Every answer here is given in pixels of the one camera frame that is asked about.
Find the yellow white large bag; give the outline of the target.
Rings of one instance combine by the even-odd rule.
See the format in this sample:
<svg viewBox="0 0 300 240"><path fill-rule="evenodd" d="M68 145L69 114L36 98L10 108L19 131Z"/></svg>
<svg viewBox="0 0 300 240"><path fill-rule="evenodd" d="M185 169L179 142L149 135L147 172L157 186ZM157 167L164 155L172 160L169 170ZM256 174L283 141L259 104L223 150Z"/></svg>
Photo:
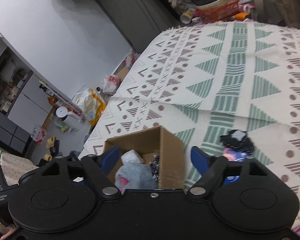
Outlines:
<svg viewBox="0 0 300 240"><path fill-rule="evenodd" d="M92 88L83 88L79 90L72 102L81 109L84 117L91 126L95 126L106 109L106 102Z"/></svg>

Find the dark grey wardrobe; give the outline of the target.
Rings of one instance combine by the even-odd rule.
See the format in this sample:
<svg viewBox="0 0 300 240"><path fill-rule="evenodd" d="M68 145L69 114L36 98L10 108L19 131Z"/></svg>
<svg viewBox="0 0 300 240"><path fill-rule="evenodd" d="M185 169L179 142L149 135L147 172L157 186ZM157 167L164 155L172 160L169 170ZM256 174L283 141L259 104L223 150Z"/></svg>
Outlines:
<svg viewBox="0 0 300 240"><path fill-rule="evenodd" d="M168 0L95 1L137 53L162 31L183 25Z"/></svg>

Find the grey fluffy plush toy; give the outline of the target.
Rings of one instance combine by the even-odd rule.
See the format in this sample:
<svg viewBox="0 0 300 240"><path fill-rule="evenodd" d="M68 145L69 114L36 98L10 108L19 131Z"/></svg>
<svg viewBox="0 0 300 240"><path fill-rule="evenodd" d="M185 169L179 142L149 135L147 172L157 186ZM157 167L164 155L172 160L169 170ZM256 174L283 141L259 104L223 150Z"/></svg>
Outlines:
<svg viewBox="0 0 300 240"><path fill-rule="evenodd" d="M153 179L151 169L145 164L127 163L115 173L115 186L121 191L155 190L157 182Z"/></svg>

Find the dotted cream cloth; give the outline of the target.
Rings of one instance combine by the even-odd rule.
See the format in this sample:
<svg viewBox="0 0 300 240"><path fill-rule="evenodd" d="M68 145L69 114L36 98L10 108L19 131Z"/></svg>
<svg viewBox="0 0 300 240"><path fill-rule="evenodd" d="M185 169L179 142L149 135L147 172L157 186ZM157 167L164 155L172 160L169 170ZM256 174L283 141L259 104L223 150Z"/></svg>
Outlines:
<svg viewBox="0 0 300 240"><path fill-rule="evenodd" d="M8 186L17 184L22 175L37 169L29 159L0 150L0 166Z"/></svg>

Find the white red plastic bag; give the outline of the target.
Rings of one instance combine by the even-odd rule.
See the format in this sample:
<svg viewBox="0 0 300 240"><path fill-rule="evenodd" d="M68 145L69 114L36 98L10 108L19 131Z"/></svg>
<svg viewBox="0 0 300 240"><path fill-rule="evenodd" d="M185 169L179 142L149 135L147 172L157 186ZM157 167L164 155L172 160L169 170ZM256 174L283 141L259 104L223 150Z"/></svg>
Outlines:
<svg viewBox="0 0 300 240"><path fill-rule="evenodd" d="M120 85L121 79L117 75L110 75L104 80L102 91L104 94L114 95Z"/></svg>

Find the red plastic basket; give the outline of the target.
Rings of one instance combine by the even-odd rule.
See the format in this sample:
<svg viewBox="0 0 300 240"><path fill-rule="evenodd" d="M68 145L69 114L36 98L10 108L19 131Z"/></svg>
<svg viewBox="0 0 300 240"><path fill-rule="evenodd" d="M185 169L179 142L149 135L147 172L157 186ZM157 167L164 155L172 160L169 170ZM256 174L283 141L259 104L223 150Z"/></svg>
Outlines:
<svg viewBox="0 0 300 240"><path fill-rule="evenodd" d="M239 0L228 0L226 5L211 10L197 10L198 15L205 23L224 20L239 13Z"/></svg>

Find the patterned white green blanket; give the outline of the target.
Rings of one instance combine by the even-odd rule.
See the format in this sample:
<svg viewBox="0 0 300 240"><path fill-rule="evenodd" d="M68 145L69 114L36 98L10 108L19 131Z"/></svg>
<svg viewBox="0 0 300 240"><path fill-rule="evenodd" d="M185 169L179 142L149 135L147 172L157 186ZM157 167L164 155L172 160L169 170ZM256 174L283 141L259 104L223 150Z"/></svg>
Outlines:
<svg viewBox="0 0 300 240"><path fill-rule="evenodd" d="M81 156L155 126L178 137L186 155L192 146L221 155L222 135L246 131L254 157L300 200L300 30L219 22L162 32L110 98Z"/></svg>

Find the blue tissue packet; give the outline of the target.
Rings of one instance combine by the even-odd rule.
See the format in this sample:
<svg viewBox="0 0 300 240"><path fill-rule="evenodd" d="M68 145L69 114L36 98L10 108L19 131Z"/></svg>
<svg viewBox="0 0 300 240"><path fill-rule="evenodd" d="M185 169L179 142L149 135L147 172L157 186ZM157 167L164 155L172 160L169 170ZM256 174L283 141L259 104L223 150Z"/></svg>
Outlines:
<svg viewBox="0 0 300 240"><path fill-rule="evenodd" d="M243 162L248 154L242 151L233 150L231 148L225 148L223 151L223 156L228 159L230 164L230 166L226 169L226 174L228 176L225 179L224 185L239 181L241 170L237 165L233 165L233 163Z"/></svg>

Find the brown cardboard box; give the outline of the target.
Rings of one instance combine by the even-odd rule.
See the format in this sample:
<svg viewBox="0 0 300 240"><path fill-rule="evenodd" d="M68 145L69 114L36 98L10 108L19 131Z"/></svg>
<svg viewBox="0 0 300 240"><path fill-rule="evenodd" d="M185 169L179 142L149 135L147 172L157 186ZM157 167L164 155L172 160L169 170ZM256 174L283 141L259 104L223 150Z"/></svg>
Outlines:
<svg viewBox="0 0 300 240"><path fill-rule="evenodd" d="M185 180L184 143L162 126L112 137L104 142L103 151L119 148L119 155L135 150L148 165L159 155L160 189L182 189Z"/></svg>

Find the yellow slippers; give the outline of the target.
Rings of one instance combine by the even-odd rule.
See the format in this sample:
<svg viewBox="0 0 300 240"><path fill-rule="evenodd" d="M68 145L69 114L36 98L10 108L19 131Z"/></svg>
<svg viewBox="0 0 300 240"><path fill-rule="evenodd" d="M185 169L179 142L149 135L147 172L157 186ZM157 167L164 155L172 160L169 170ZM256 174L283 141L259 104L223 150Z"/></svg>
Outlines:
<svg viewBox="0 0 300 240"><path fill-rule="evenodd" d="M44 155L46 161L51 161L59 152L59 141L55 137L50 137L47 140L46 149L49 153Z"/></svg>

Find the white kettle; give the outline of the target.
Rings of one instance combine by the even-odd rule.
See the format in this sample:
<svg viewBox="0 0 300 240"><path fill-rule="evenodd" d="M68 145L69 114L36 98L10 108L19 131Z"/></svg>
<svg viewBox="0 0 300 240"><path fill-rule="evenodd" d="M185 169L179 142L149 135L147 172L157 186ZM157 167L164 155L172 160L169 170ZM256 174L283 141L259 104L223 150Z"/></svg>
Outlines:
<svg viewBox="0 0 300 240"><path fill-rule="evenodd" d="M66 107L58 107L56 110L56 115L59 118L66 118L67 116L73 116L77 120L81 121L81 117L77 114L75 114L72 111L69 111Z"/></svg>

